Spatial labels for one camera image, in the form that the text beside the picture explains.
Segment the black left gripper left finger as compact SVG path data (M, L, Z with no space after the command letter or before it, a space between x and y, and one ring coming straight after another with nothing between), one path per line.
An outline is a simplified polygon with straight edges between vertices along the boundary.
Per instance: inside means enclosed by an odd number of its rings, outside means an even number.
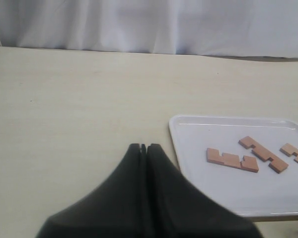
M131 144L119 165L98 188L50 216L37 237L149 237L146 147Z

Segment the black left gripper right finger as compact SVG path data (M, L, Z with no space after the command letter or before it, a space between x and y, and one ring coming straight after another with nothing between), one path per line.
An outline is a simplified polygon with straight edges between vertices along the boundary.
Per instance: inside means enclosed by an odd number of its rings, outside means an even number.
M260 238L248 219L220 206L194 187L159 144L147 150L147 185L158 238Z

